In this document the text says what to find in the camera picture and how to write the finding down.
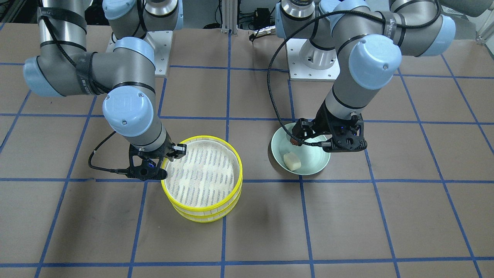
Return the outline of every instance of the gray floor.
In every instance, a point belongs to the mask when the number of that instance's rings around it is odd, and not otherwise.
[[[88,31],[103,52],[109,27]],[[22,77],[39,54],[35,25],[0,27],[0,277],[494,277],[494,61],[455,41],[405,57],[364,111],[368,150],[335,153],[320,173],[283,171],[268,151],[279,127],[265,85],[280,44],[246,32],[176,32],[160,116],[175,141],[227,139],[244,164],[223,220],[178,215],[161,185],[86,165],[111,129],[102,98],[41,98]],[[313,118],[331,83],[288,80],[275,63],[282,117]],[[125,167],[112,138],[94,159]]]

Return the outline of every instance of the green bowl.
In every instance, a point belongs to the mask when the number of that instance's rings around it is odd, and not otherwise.
[[[286,124],[285,127],[291,131],[295,123]],[[316,138],[307,139],[306,142],[319,142],[326,141],[326,137],[324,135],[319,135]],[[329,162],[330,154],[328,152],[324,152],[321,147],[312,147],[312,146],[295,146],[290,143],[290,136],[283,130],[283,128],[279,128],[273,138],[271,139],[271,152],[273,153],[273,157],[276,162],[287,170],[290,173],[294,173],[297,175],[312,175],[315,174],[324,167]],[[302,166],[295,171],[291,171],[285,165],[283,160],[283,155],[289,152],[293,152],[300,159],[300,163]]]

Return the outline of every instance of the white food piece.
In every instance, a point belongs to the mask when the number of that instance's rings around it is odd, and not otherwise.
[[[302,163],[300,162],[300,159],[298,159],[298,156],[293,152],[284,154],[283,161],[285,162],[285,165],[290,171],[295,171],[300,167],[302,167]]]

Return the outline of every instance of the sieve mesh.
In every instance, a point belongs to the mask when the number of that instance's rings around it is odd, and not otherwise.
[[[167,163],[165,169],[168,193],[190,207],[208,207],[225,199],[240,175],[236,155],[208,139],[188,142],[187,155]]]

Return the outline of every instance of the yellow sieve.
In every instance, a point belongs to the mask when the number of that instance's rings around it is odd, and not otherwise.
[[[181,142],[187,155],[162,168],[168,177],[162,187],[173,207],[183,217],[211,222],[228,214],[242,188],[242,162],[235,149],[213,136],[196,136]]]

